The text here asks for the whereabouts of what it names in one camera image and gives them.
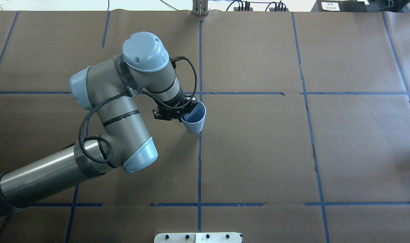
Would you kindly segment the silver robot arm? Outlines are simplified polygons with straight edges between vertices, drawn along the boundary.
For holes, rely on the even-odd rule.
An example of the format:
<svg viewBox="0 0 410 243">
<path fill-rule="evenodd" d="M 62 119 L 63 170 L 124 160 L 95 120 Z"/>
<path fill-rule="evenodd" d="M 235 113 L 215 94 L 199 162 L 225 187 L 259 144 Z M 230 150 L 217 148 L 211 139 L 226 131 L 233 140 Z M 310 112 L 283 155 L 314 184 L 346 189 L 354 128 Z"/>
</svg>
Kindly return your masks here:
<svg viewBox="0 0 410 243">
<path fill-rule="evenodd" d="M 162 40 L 138 32 L 125 40 L 122 52 L 70 78 L 71 93 L 88 110 L 78 138 L 46 158 L 0 175 L 0 222 L 89 179 L 122 167 L 133 173 L 157 160 L 158 152 L 134 101 L 154 100 L 153 116 L 179 120 L 197 106 L 196 90 L 185 95 L 176 74 L 184 56 L 170 57 Z"/>
</svg>

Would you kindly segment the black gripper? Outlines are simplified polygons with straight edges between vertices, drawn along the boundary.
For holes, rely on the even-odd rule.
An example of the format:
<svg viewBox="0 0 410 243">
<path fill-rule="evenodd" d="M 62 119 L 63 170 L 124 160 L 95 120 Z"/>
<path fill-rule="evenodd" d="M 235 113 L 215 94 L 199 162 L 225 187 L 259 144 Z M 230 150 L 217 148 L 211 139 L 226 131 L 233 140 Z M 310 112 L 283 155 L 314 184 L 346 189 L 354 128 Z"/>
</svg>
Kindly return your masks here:
<svg viewBox="0 0 410 243">
<path fill-rule="evenodd" d="M 169 106 L 168 104 L 153 97 L 157 104 L 157 108 L 153 109 L 153 116 L 157 120 L 178 120 L 182 123 L 182 119 L 193 112 L 193 109 L 198 105 L 198 100 L 195 96 L 181 97 L 180 106 Z"/>
</svg>

